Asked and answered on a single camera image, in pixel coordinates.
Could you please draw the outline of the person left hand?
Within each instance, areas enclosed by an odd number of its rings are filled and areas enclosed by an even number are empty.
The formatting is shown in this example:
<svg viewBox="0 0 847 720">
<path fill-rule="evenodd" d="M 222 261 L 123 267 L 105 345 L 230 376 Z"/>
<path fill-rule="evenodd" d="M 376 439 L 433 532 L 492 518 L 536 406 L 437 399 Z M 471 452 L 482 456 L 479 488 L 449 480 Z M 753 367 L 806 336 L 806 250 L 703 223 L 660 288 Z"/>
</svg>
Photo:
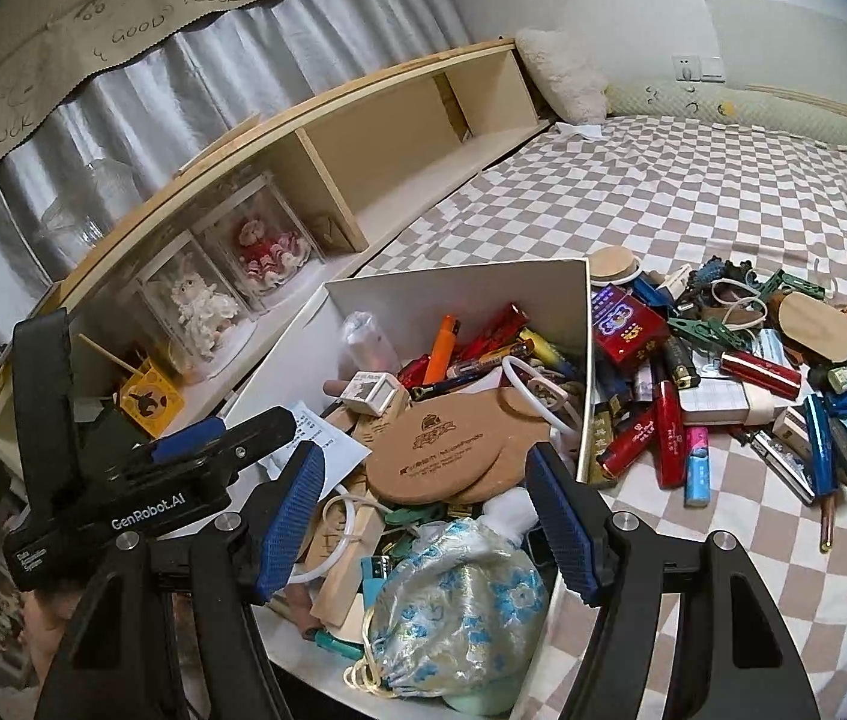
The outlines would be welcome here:
<svg viewBox="0 0 847 720">
<path fill-rule="evenodd" d="M 82 600 L 82 590 L 75 592 L 25 592 L 23 598 L 23 629 L 19 642 L 29 653 L 37 681 L 44 683 L 62 637 L 67 630 L 76 606 Z"/>
</svg>

